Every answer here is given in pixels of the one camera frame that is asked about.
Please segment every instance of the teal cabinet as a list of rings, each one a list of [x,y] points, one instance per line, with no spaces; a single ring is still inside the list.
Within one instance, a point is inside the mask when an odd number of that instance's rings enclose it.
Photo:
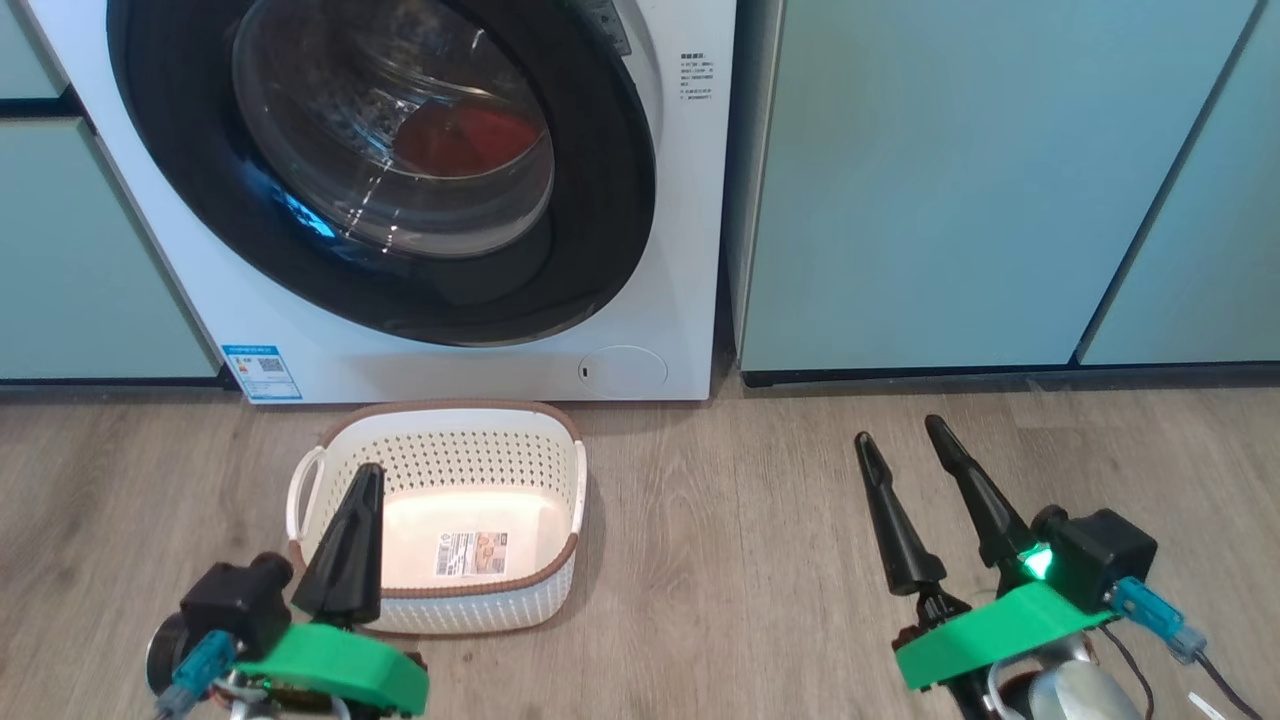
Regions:
[[[58,97],[67,81],[45,61],[18,0],[0,0],[0,100]]]
[[[1085,365],[1280,361],[1280,6],[1267,4]]]
[[[745,1],[742,370],[1070,361],[1252,8]]]
[[[0,120],[0,379],[216,374],[83,120]]]

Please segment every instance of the basket handle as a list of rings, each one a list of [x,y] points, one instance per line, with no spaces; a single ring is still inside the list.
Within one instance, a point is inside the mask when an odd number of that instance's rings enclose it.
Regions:
[[[323,446],[312,447],[298,461],[298,466],[293,470],[293,478],[289,480],[289,496],[284,505],[284,530],[288,533],[291,541],[301,542],[302,536],[306,533],[311,509],[315,506],[316,496],[320,493],[320,475],[324,473],[324,451]],[[302,479],[307,477],[307,473],[312,468],[316,469],[316,475],[311,480],[311,497],[307,498],[306,512],[300,514],[298,500],[301,500],[300,496],[302,495]]]

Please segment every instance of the blue connector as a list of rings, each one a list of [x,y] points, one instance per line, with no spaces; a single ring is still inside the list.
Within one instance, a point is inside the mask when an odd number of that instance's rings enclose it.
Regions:
[[[236,655],[236,638],[229,633],[212,630],[205,635],[173,671],[173,684],[156,698],[156,717],[186,717],[205,697],[214,680],[232,669]]]
[[[1178,609],[1137,578],[1125,578],[1111,588],[1111,610],[1156,633],[1183,665],[1196,662],[1196,655],[1208,644]]]

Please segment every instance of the front-loading washing machine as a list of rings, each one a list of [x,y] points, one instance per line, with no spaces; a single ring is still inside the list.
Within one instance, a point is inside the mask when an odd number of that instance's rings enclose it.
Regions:
[[[250,400],[707,397],[735,0],[29,4]]]

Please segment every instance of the brown basket rim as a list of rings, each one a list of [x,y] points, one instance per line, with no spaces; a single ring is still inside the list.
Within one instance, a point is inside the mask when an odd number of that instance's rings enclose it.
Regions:
[[[563,425],[575,443],[582,441],[582,436],[577,432],[577,427],[573,425],[573,421],[570,420],[568,415],[558,407],[552,407],[544,402],[521,402],[507,400],[425,400],[419,402],[387,402],[356,410],[355,413],[351,413],[346,418],[338,420],[324,433],[324,436],[320,437],[320,447],[328,448],[329,443],[332,443],[339,433],[351,425],[355,425],[360,420],[378,415],[417,413],[421,410],[526,410],[530,413],[540,413]],[[503,580],[499,583],[484,583],[480,585],[462,585],[456,588],[383,588],[381,596],[383,600],[440,600],[522,591],[547,582],[556,573],[559,573],[564,564],[568,562],[568,559],[573,556],[573,551],[576,550],[577,533],[570,533],[568,539],[564,541],[564,547],[559,551],[559,555],[532,575],[525,575],[524,578]],[[301,542],[289,541],[289,560],[293,561],[294,570],[298,575],[306,571],[307,564],[302,557]]]

